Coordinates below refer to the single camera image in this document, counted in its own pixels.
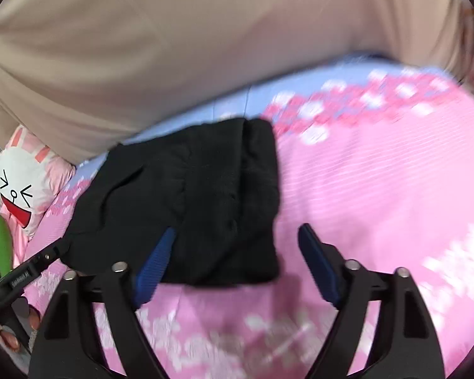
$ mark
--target black fabric fold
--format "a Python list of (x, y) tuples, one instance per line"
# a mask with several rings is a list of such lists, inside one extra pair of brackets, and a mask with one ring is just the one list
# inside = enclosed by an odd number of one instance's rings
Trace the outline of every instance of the black fabric fold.
[(127, 262), (138, 272), (163, 232), (177, 238), (163, 282), (231, 286), (279, 274), (279, 208), (269, 122), (235, 118), (118, 145), (76, 203), (62, 257), (86, 274)]

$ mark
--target green object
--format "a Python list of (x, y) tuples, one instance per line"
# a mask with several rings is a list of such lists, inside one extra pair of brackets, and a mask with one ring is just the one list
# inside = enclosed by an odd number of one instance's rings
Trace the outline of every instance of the green object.
[(13, 237), (9, 226), (0, 215), (0, 277), (7, 275), (13, 268)]

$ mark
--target white cartoon face pillow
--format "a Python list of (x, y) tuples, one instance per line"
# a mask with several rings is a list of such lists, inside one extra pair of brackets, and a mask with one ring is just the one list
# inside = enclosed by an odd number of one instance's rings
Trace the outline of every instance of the white cartoon face pillow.
[(25, 127), (16, 129), (0, 154), (0, 197), (29, 237), (74, 172)]

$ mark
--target silver screw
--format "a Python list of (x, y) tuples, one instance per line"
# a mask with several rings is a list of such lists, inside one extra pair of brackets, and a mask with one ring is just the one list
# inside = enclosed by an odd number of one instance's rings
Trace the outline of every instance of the silver screw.
[(354, 259), (348, 259), (345, 265), (346, 265), (346, 268), (348, 268), (351, 271), (357, 271), (362, 267), (360, 263), (358, 261), (355, 261)]
[(403, 268), (403, 267), (397, 268), (396, 272), (397, 272), (397, 275), (401, 278), (408, 278), (411, 276), (411, 273), (409, 272), (409, 269), (407, 268)]
[(74, 280), (77, 276), (77, 272), (73, 271), (72, 269), (70, 271), (65, 272), (65, 275), (63, 275), (64, 280)]
[(128, 264), (126, 262), (116, 262), (112, 266), (112, 271), (113, 272), (123, 272), (123, 271), (126, 271), (126, 268), (128, 268)]

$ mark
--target cartoon face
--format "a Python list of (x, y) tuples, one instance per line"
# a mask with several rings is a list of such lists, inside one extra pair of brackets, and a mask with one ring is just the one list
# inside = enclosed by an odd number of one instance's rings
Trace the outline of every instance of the cartoon face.
[(0, 187), (0, 197), (2, 198), (7, 210), (16, 217), (23, 228), (26, 228), (30, 223), (32, 213), (31, 211), (21, 208), (18, 204), (21, 203), (21, 205), (26, 205), (28, 208), (31, 208), (29, 201), (31, 201), (33, 195), (28, 193), (28, 190), (32, 187), (32, 185), (29, 184), (21, 190), (16, 190), (12, 184), (9, 184), (5, 169), (2, 171), (3, 176), (0, 176), (0, 180), (3, 182), (3, 184)]

